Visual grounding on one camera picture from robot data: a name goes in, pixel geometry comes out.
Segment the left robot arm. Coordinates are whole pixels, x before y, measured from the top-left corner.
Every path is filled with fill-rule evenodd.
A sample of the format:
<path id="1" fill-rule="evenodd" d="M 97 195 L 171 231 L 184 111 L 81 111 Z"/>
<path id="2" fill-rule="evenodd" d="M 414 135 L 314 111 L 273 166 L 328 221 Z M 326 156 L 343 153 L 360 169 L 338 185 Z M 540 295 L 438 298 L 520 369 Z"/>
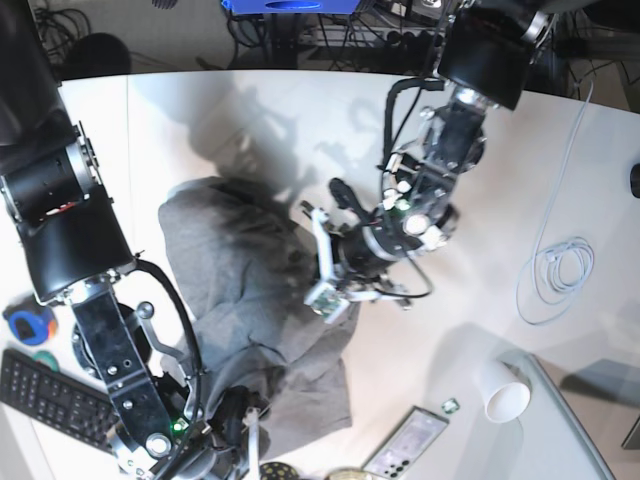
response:
<path id="1" fill-rule="evenodd" d="M 316 283 L 304 303 L 331 324 L 359 302 L 391 300 L 410 307 L 414 295 L 388 277 L 389 268 L 437 250 L 455 231 L 450 202 L 459 176 L 481 159 L 482 125 L 491 107 L 514 110 L 537 50 L 552 29 L 543 1 L 464 1 L 444 33 L 431 79 L 396 82 L 384 111 L 379 201 L 366 210 L 341 179 L 328 188 L 337 206 L 354 213 L 353 226 L 335 227 L 321 208 L 302 203 L 317 246 Z M 426 107 L 417 137 L 397 142 L 393 113 L 400 93 L 437 91 L 451 83 L 448 102 Z"/>

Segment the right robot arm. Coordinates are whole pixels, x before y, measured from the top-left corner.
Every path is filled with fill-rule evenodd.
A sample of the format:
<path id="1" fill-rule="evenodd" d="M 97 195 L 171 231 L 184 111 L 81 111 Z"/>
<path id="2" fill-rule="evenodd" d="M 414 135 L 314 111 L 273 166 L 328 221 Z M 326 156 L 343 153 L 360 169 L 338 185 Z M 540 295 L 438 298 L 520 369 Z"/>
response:
<path id="1" fill-rule="evenodd" d="M 244 387 L 205 403 L 205 366 L 185 305 L 167 275 L 134 254 L 92 143 L 71 121 L 24 1 L 1 5 L 1 195 L 43 306 L 66 305 L 77 347 L 105 394 L 43 381 L 30 413 L 103 446 L 137 479 L 256 479 L 259 405 Z M 171 300 L 186 347 L 162 343 L 148 302 L 127 311 L 115 284 L 139 271 Z"/>

